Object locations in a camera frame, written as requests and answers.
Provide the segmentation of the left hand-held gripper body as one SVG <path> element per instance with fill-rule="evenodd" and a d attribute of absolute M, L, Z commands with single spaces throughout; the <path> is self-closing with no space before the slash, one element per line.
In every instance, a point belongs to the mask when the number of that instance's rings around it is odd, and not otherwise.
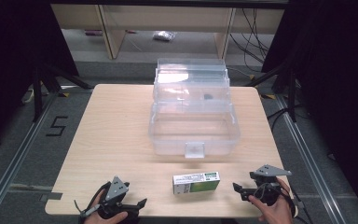
<path fill-rule="evenodd" d="M 104 189 L 99 201 L 101 207 L 98 209 L 98 214 L 100 217 L 109 219 L 121 212 L 128 213 L 129 210 L 138 210 L 137 205 L 122 203 L 126 193 L 129 191 L 129 185 L 128 182 L 122 182 L 117 176 L 107 183 L 107 187 Z"/>

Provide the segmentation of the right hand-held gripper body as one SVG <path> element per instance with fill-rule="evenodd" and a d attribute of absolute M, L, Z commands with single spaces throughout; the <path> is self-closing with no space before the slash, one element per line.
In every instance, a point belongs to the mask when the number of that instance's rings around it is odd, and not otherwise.
<path fill-rule="evenodd" d="M 253 195 L 262 203 L 271 206 L 276 203 L 282 193 L 281 185 L 278 183 L 278 176 L 292 175 L 291 171 L 284 170 L 269 164 L 252 171 L 250 177 L 255 181 L 257 188 Z"/>

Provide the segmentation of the white green carton box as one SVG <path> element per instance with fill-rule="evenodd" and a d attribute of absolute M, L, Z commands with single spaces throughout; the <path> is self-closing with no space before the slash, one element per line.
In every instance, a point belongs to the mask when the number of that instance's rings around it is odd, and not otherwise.
<path fill-rule="evenodd" d="M 172 188 L 174 194 L 187 194 L 216 190 L 220 183 L 218 172 L 206 172 L 188 175 L 174 175 Z"/>

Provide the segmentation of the clear plastic storage box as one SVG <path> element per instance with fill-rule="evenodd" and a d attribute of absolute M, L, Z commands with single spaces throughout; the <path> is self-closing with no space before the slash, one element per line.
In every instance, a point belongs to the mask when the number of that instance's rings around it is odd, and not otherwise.
<path fill-rule="evenodd" d="M 241 130 L 218 59 L 159 59 L 148 135 L 158 155 L 227 155 Z"/>

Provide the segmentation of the person's right hand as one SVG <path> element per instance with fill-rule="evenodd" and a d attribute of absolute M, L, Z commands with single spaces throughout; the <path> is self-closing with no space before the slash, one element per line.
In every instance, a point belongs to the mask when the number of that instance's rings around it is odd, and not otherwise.
<path fill-rule="evenodd" d="M 276 203 L 272 206 L 263 204 L 253 195 L 249 196 L 248 199 L 262 213 L 258 218 L 259 222 L 267 224 L 294 224 L 289 202 L 282 195 L 278 197 Z"/>

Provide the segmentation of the black metal stand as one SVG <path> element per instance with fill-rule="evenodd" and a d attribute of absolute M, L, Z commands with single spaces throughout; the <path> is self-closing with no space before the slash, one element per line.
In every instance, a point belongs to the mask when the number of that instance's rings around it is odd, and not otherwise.
<path fill-rule="evenodd" d="M 56 66 L 48 63 L 39 63 L 33 71 L 34 121 L 37 121 L 43 112 L 42 86 L 45 86 L 48 89 L 48 92 L 59 93 L 61 91 L 61 85 L 56 77 L 63 77 L 82 89 L 92 89 L 90 84 L 87 84 L 78 77 L 63 71 Z"/>
<path fill-rule="evenodd" d="M 252 80 L 245 84 L 245 87 L 255 87 L 258 84 L 276 76 L 272 90 L 275 93 L 282 93 L 288 88 L 288 106 L 284 109 L 289 114 L 292 122 L 296 122 L 295 99 L 296 99 L 296 73 L 289 63 L 282 63 L 271 69 L 260 78 Z"/>

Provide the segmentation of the black curtain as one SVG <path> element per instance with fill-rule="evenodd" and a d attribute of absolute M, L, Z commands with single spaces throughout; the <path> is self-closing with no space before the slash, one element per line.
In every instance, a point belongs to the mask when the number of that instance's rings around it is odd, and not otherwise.
<path fill-rule="evenodd" d="M 78 74 L 49 0 L 0 0 L 0 132 L 45 63 Z"/>
<path fill-rule="evenodd" d="M 300 32 L 310 34 L 296 59 L 307 108 L 358 197 L 358 0 L 285 0 L 263 66 L 280 64 Z"/>

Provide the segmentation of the crumpled clear plastic bag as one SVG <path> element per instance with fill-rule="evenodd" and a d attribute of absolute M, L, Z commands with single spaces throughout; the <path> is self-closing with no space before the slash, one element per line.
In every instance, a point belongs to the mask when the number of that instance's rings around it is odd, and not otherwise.
<path fill-rule="evenodd" d="M 155 31 L 153 33 L 153 39 L 157 41 L 170 42 L 176 37 L 176 32 L 172 31 Z"/>

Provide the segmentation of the beige wooden shelf unit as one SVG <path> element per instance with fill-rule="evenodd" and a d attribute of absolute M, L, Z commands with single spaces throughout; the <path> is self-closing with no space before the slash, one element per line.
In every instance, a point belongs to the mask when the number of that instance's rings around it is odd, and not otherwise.
<path fill-rule="evenodd" d="M 53 4 L 62 29 L 100 30 L 111 59 L 118 56 L 127 30 L 213 33 L 217 55 L 227 55 L 230 33 L 276 33 L 281 9 L 216 7 L 137 7 Z"/>

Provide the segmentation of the aluminium floor rail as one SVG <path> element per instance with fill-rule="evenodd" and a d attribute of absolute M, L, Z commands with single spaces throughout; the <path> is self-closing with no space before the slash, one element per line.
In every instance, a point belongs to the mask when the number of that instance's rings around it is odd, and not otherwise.
<path fill-rule="evenodd" d="M 46 102 L 42 106 L 42 112 L 39 117 L 32 122 L 31 127 L 29 128 L 27 134 L 23 138 L 20 146 L 18 147 L 16 153 L 14 154 L 10 164 L 6 168 L 4 174 L 0 178 L 0 205 L 4 200 L 10 184 L 12 180 L 17 175 L 18 171 L 21 168 L 23 161 L 25 160 L 32 143 L 34 142 L 37 134 L 39 133 L 41 126 L 48 115 L 48 111 L 51 108 L 54 101 L 58 98 L 58 93 L 50 93 L 47 98 Z"/>
<path fill-rule="evenodd" d="M 285 123 L 294 138 L 296 147 L 299 150 L 301 158 L 310 174 L 310 178 L 316 188 L 324 208 L 333 224 L 347 224 L 346 218 L 340 211 L 337 200 L 335 199 L 331 189 L 324 180 L 321 169 L 318 167 L 316 160 L 313 158 L 306 141 L 299 130 L 297 124 L 292 121 L 292 117 L 288 114 L 284 115 Z"/>

